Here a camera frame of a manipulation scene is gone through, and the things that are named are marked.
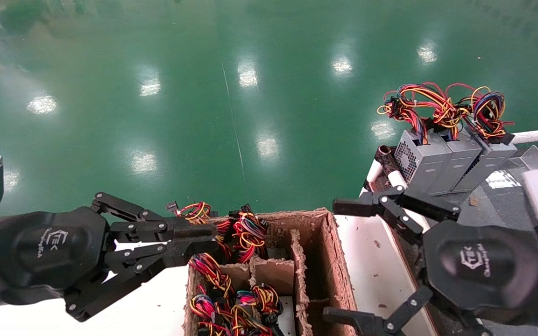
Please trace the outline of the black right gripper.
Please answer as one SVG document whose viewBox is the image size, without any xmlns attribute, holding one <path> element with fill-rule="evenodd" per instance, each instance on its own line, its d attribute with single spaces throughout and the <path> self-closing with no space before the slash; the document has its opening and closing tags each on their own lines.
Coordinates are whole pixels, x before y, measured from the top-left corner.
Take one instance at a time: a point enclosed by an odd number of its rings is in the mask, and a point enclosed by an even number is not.
<svg viewBox="0 0 538 336">
<path fill-rule="evenodd" d="M 423 235 L 423 226 L 407 210 L 439 224 Z M 333 213 L 380 217 L 406 242 L 423 242 L 427 282 L 457 308 L 518 310 L 538 286 L 538 247 L 531 234 L 499 226 L 458 224 L 460 207 L 435 196 L 395 186 L 362 193 L 357 199 L 336 198 Z M 432 296 L 429 287 L 421 286 L 387 318 L 326 307 L 323 320 L 349 325 L 359 336 L 404 336 L 402 328 Z"/>
</svg>

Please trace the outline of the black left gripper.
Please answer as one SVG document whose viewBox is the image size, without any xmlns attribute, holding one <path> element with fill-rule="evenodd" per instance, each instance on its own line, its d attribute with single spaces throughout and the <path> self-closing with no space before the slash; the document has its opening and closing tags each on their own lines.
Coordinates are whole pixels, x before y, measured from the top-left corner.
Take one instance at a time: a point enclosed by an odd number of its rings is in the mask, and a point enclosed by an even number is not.
<svg viewBox="0 0 538 336">
<path fill-rule="evenodd" d="M 88 280 L 64 298 L 67 313 L 79 322 L 162 270 L 185 266 L 193 255 L 218 250 L 214 226 L 162 217 L 107 193 L 97 193 L 91 208 L 0 217 L 0 305 L 61 298 L 81 279 L 96 274 L 108 228 L 102 213 L 121 219 L 109 225 L 111 237 L 119 243 L 167 243 L 104 253 L 103 270 L 115 276 L 100 283 Z"/>
</svg>

